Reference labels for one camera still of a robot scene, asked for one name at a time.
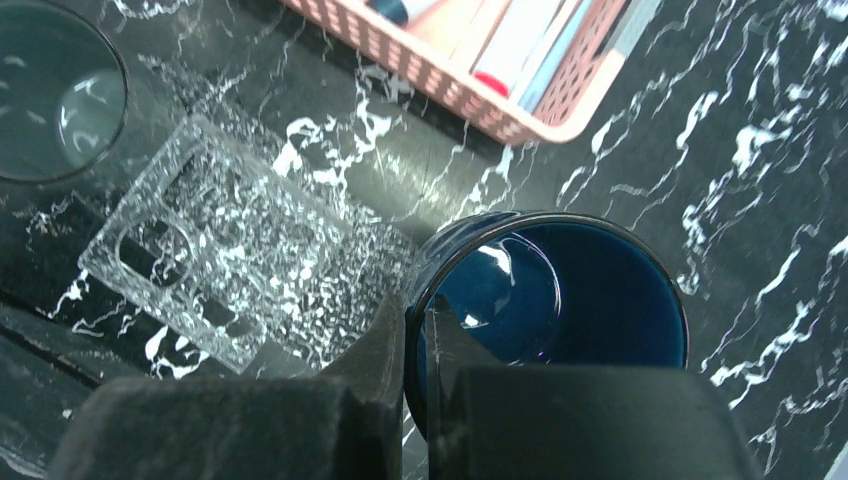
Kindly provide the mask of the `white toothpaste tube blue cap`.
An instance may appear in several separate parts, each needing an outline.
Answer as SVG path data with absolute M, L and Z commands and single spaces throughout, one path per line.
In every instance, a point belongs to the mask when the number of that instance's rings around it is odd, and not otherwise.
M 367 0 L 366 5 L 398 26 L 406 26 L 426 14 L 440 0 Z

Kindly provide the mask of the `dark green mug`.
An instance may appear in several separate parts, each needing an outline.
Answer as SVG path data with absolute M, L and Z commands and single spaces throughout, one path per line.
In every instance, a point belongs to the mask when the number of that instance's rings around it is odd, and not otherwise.
M 51 1 L 1 4 L 1 177 L 67 178 L 117 139 L 128 101 L 125 68 L 109 39 Z

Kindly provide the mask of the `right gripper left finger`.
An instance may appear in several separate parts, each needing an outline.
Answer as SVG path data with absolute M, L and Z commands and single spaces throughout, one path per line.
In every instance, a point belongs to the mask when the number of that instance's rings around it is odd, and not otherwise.
M 313 376 L 124 377 L 78 410 L 53 479 L 398 479 L 404 320 L 387 294 L 367 332 Z

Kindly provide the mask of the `dark blue mug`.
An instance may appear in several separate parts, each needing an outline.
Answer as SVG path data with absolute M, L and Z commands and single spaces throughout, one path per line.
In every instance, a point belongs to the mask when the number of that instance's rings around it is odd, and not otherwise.
M 425 313 L 443 296 L 460 326 L 510 365 L 683 368 L 686 313 L 647 244 L 608 220 L 495 211 L 439 230 L 406 276 L 406 401 L 427 429 Z

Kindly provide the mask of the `pink perforated plastic basket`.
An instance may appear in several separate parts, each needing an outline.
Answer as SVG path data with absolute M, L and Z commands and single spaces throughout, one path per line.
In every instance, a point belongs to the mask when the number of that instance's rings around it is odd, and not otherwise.
M 634 12 L 622 1 L 591 1 L 566 52 L 532 108 L 519 104 L 528 87 L 507 88 L 505 75 L 477 73 L 404 31 L 364 1 L 289 1 L 287 7 L 356 49 L 418 92 L 506 144 L 565 143 L 588 125 L 626 60 L 625 41 L 601 44 L 613 17 Z

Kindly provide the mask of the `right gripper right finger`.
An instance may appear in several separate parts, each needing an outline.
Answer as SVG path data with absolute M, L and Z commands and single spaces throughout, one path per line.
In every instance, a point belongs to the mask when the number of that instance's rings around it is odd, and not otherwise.
M 509 366 L 437 296 L 426 316 L 434 479 L 758 479 L 704 378 L 668 368 Z

